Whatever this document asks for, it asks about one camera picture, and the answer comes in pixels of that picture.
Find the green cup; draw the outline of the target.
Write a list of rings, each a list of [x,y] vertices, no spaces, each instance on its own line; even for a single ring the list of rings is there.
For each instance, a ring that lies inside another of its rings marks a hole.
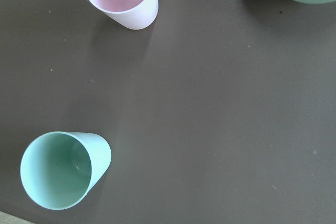
[[[82,201],[112,160],[108,142],[82,132],[48,132],[34,139],[20,164],[23,188],[32,201],[64,210]]]

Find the bamboo cutting board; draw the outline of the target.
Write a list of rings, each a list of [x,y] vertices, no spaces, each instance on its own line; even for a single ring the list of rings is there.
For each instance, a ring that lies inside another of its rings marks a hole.
[[[18,218],[3,211],[0,211],[1,224],[34,224],[33,222]]]

